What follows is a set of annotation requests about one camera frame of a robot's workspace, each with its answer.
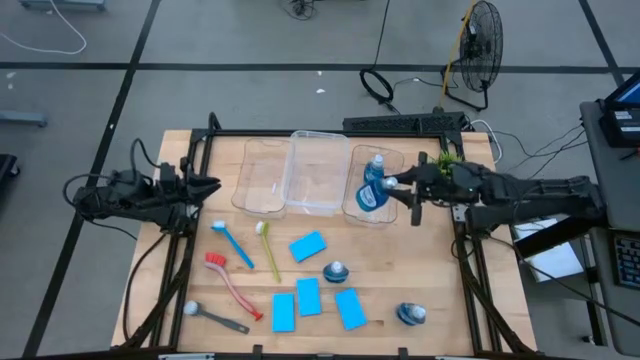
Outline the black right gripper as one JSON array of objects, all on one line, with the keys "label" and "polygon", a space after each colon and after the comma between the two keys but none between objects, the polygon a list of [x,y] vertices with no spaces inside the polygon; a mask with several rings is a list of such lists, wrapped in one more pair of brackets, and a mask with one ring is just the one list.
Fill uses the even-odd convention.
[{"label": "black right gripper", "polygon": [[385,193],[411,209],[411,224],[420,225],[424,202],[449,204],[475,204],[480,199],[480,187],[488,169],[472,162],[450,162],[441,167],[429,162],[428,155],[420,152],[418,165],[395,174],[399,184],[413,184],[411,190],[387,189]]}]

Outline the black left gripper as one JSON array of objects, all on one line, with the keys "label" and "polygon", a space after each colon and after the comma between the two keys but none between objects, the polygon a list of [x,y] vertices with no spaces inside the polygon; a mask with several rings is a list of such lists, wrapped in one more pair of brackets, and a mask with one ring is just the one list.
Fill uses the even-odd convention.
[{"label": "black left gripper", "polygon": [[193,173],[193,166],[188,158],[181,158],[178,168],[181,175],[176,172],[175,166],[170,165],[167,168],[169,202],[175,209],[180,209],[181,222],[190,224],[193,217],[192,205],[201,205],[210,195],[219,190],[220,180],[216,177]]}]

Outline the blue dish brush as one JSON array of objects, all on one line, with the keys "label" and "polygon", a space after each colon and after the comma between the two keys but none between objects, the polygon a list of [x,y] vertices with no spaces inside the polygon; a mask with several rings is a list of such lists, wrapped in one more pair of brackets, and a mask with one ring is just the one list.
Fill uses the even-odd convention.
[{"label": "blue dish brush", "polygon": [[211,226],[211,228],[217,232],[223,234],[226,239],[229,241],[231,246],[234,248],[236,253],[241,257],[241,259],[245,262],[249,269],[254,269],[255,265],[241,245],[235,240],[231,232],[226,226],[226,223],[223,220],[215,220]]}]

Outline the red pink dish brush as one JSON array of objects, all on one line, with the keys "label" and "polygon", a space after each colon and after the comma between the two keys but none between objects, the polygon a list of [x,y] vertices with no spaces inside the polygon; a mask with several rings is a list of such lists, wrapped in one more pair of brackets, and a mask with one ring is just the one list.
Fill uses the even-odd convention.
[{"label": "red pink dish brush", "polygon": [[261,320],[264,314],[258,311],[238,292],[238,290],[232,284],[231,279],[225,270],[225,265],[226,258],[223,255],[214,252],[207,252],[205,254],[204,266],[210,270],[215,271],[222,278],[232,297],[244,310],[246,310],[254,318],[255,321]]}]

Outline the green dish brush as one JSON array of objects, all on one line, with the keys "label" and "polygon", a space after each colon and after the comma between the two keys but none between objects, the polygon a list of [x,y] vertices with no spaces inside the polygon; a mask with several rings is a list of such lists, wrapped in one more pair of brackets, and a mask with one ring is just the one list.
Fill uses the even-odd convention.
[{"label": "green dish brush", "polygon": [[266,256],[267,256],[267,259],[269,261],[269,265],[271,267],[274,280],[277,283],[280,283],[281,282],[281,276],[280,276],[277,264],[275,262],[275,259],[274,259],[271,247],[269,245],[269,241],[268,241],[269,223],[265,222],[265,221],[259,221],[256,224],[255,231],[261,238],[262,245],[263,245],[264,250],[266,252]]}]

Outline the blue sponge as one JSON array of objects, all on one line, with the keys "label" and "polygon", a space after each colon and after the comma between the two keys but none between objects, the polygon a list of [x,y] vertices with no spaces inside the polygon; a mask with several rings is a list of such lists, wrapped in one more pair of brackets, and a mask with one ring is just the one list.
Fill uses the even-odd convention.
[{"label": "blue sponge", "polygon": [[335,301],[343,327],[346,331],[354,330],[367,324],[367,318],[354,288],[338,292]]},{"label": "blue sponge", "polygon": [[281,293],[273,296],[272,331],[288,333],[295,331],[295,301],[292,293]]},{"label": "blue sponge", "polygon": [[292,257],[298,263],[325,250],[326,247],[324,237],[319,231],[312,231],[289,244]]},{"label": "blue sponge", "polygon": [[322,313],[320,287],[317,278],[301,278],[296,282],[299,315],[302,317]]}]

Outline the grey dish brush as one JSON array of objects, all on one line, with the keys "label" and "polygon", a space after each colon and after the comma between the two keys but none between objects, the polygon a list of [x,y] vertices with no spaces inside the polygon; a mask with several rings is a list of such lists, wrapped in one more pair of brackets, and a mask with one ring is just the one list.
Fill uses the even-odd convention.
[{"label": "grey dish brush", "polygon": [[217,322],[219,324],[221,324],[222,326],[231,329],[233,331],[242,333],[242,334],[248,334],[250,332],[250,328],[242,325],[238,322],[235,322],[231,319],[227,319],[218,315],[215,315],[213,313],[210,313],[208,311],[206,311],[199,302],[196,301],[188,301],[184,307],[183,307],[183,312],[186,315],[189,316],[201,316],[201,317],[205,317],[209,320],[212,320],[214,322]]}]

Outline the small green potted plant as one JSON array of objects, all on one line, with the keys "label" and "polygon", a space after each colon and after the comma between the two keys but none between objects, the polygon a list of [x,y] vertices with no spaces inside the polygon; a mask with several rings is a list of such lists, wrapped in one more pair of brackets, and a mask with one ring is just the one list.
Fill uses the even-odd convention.
[{"label": "small green potted plant", "polygon": [[441,152],[439,156],[434,160],[434,163],[437,165],[439,172],[443,176],[450,178],[452,175],[453,164],[462,161],[463,158],[458,154]]}]

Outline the black floor fan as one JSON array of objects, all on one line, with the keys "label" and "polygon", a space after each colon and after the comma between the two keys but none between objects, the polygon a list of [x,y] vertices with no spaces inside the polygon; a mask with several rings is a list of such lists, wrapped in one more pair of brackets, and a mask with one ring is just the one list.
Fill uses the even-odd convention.
[{"label": "black floor fan", "polygon": [[481,93],[484,104],[478,106],[454,96],[449,89],[444,92],[451,100],[480,112],[488,108],[488,89],[495,82],[502,64],[502,19],[494,4],[477,0],[462,21],[458,58],[445,65],[440,74],[446,82],[447,72],[458,72],[469,90]]}]

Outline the white paper sheet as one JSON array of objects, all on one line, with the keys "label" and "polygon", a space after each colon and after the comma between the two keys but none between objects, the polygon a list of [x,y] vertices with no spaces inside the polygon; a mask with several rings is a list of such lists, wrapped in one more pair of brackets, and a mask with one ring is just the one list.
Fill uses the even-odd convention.
[{"label": "white paper sheet", "polygon": [[[513,227],[516,242],[556,223],[557,220],[551,218],[517,224]],[[525,262],[534,267],[532,274],[537,283],[549,281],[550,276],[563,278],[584,272],[583,266],[569,243],[563,243],[545,252],[527,257]]]}]

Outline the grey furniture foot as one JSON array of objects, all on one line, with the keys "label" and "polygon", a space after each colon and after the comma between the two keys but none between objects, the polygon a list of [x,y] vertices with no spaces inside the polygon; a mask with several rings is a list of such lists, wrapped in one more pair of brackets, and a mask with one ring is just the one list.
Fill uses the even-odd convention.
[{"label": "grey furniture foot", "polygon": [[17,2],[25,9],[53,10],[56,6],[58,10],[89,8],[99,12],[107,10],[106,0],[17,0]]},{"label": "grey furniture foot", "polygon": [[44,114],[9,110],[0,110],[0,122],[38,127],[46,127],[48,125],[48,120]]}]

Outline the grey side desk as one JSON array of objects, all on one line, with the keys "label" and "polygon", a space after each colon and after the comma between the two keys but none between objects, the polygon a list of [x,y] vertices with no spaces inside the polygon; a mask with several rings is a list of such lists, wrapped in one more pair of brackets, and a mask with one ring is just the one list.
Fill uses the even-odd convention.
[{"label": "grey side desk", "polygon": [[615,283],[614,241],[640,240],[640,156],[625,160],[629,149],[609,146],[599,120],[600,104],[583,102],[581,119],[601,194],[606,203],[607,224],[589,231],[598,269],[599,284],[606,306],[607,325],[614,349],[640,358],[640,290]]}]

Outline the black laptop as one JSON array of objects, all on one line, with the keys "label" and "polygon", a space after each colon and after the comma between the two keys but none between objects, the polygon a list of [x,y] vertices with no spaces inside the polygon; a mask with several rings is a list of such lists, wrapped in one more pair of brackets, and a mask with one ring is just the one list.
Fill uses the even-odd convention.
[{"label": "black laptop", "polygon": [[599,125],[613,148],[640,147],[640,70],[599,100]]}]

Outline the black keyboard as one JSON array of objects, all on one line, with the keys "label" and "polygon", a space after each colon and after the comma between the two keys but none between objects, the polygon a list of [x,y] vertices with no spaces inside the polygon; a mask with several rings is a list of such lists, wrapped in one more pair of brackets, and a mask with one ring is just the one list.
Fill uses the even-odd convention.
[{"label": "black keyboard", "polygon": [[616,283],[640,290],[640,238],[616,234],[612,240],[611,252]]}]

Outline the black aluminium table frame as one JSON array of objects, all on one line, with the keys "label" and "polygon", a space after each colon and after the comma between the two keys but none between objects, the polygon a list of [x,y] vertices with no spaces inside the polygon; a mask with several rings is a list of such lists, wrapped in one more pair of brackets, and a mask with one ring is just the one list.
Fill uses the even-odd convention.
[{"label": "black aluminium table frame", "polygon": [[[212,353],[217,357],[260,355],[287,356],[397,357],[508,356],[507,337],[483,308],[480,299],[464,282],[461,269],[468,266],[477,276],[486,297],[493,302],[520,342],[533,347],[530,315],[518,263],[504,242],[466,245],[453,249],[462,228],[450,210],[426,204],[419,226],[411,224],[411,213],[397,209],[396,220],[386,226],[362,226],[347,222],[341,215],[317,217],[287,214],[271,223],[269,238],[281,282],[274,280],[266,252],[254,233],[255,219],[232,205],[244,154],[245,142],[255,137],[252,130],[218,130],[209,143],[197,141],[192,130],[165,133],[159,156],[177,163],[189,150],[198,165],[221,180],[221,188],[205,203],[196,237],[172,241],[150,223],[138,235],[133,260],[136,277],[128,308],[131,327],[140,326],[157,306],[166,276],[180,275],[177,292],[164,306],[150,333],[136,341],[131,333],[116,330],[113,341],[120,350],[142,348],[157,352]],[[249,269],[226,237],[211,226],[223,220],[255,268]],[[298,263],[289,244],[319,231],[326,249]],[[226,258],[225,270],[238,292],[263,318],[255,321],[232,297],[222,278],[204,266],[205,254]],[[367,324],[346,331],[335,295],[344,286],[322,282],[322,313],[297,317],[295,331],[272,331],[272,300],[275,294],[296,291],[300,278],[320,278],[323,267],[338,259],[349,268],[345,287],[354,288]],[[189,267],[182,271],[180,265]],[[188,301],[196,301],[208,312],[250,328],[248,334],[228,329],[201,316],[183,312]],[[426,309],[426,322],[409,326],[396,315],[401,303],[415,303]]]}]

